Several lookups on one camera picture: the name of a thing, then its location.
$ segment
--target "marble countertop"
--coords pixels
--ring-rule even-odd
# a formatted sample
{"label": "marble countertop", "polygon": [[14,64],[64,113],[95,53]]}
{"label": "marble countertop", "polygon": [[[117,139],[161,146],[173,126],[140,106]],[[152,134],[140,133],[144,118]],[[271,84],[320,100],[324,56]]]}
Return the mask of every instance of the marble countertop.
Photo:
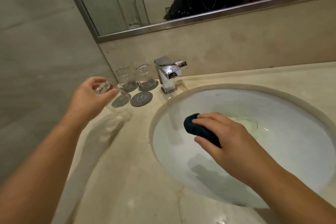
{"label": "marble countertop", "polygon": [[[172,94],[164,95],[157,87],[149,104],[128,107],[126,123],[125,117],[105,108],[81,134],[65,187],[68,192],[62,196],[72,194],[73,202],[79,201],[85,188],[72,213],[74,223],[279,223],[268,209],[233,207],[196,194],[173,179],[152,151],[152,119],[169,99],[196,87],[241,83],[291,94],[336,123],[335,78],[336,62],[186,76],[175,79],[177,90]],[[70,193],[74,187],[77,196]],[[321,195],[336,205],[336,182]]]}

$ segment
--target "white sink basin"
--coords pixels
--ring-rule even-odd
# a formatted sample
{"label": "white sink basin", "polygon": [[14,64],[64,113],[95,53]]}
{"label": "white sink basin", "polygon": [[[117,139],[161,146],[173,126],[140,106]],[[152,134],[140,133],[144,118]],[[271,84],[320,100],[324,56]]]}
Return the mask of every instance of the white sink basin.
{"label": "white sink basin", "polygon": [[153,149],[159,162],[195,192],[233,205],[267,207],[251,188],[218,166],[185,131],[183,121],[187,116],[208,112],[244,117],[247,129],[252,130],[260,145],[315,192],[334,177],[334,135],[301,107],[259,91],[203,90],[177,100],[161,112],[153,133]]}

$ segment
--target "cleaning cloth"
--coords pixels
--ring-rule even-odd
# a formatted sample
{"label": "cleaning cloth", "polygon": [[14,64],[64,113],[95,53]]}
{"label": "cleaning cloth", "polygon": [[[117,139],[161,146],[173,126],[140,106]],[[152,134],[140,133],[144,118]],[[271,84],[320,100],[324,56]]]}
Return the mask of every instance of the cleaning cloth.
{"label": "cleaning cloth", "polygon": [[192,123],[192,120],[197,119],[197,116],[199,113],[193,114],[189,117],[187,117],[184,122],[184,128],[189,134],[192,134],[194,136],[200,136],[211,142],[212,144],[216,145],[217,147],[221,148],[221,144],[219,143],[218,137],[213,133],[212,131],[208,130],[207,128],[196,125]]}

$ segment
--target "chrome faucet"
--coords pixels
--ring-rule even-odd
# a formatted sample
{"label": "chrome faucet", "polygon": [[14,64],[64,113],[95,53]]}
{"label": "chrome faucet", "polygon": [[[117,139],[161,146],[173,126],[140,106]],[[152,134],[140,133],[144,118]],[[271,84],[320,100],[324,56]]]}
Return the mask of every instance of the chrome faucet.
{"label": "chrome faucet", "polygon": [[167,56],[154,60],[155,69],[165,94],[176,90],[174,78],[182,74],[182,68],[187,65],[185,61],[172,62]]}

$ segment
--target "stainless steel mirror frame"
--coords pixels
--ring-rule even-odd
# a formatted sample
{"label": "stainless steel mirror frame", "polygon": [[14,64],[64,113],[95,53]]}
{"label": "stainless steel mirror frame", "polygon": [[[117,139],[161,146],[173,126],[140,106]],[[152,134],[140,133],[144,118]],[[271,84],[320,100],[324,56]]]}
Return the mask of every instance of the stainless steel mirror frame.
{"label": "stainless steel mirror frame", "polygon": [[289,4],[305,2],[305,1],[310,1],[310,0],[264,0],[264,1],[249,3],[245,5],[235,6],[235,7],[231,7],[227,9],[212,11],[212,12],[208,12],[205,14],[199,14],[199,15],[195,15],[191,17],[185,17],[185,18],[181,18],[177,20],[162,22],[159,24],[149,25],[149,26],[145,26],[145,27],[141,27],[137,29],[131,29],[131,30],[122,31],[118,33],[103,35],[103,36],[99,35],[98,30],[95,27],[90,17],[90,14],[87,12],[83,1],[82,0],[74,0],[74,1],[80,13],[82,14],[82,17],[84,18],[84,21],[86,22],[86,25],[88,26],[96,43],[104,43],[104,42],[108,42],[108,41],[112,41],[116,39],[127,38],[127,37],[146,34],[146,33],[154,32],[154,31],[175,28],[179,26],[185,26],[188,24],[209,21],[209,20],[228,17],[232,15],[249,13],[249,12],[268,9],[272,7],[289,5]]}

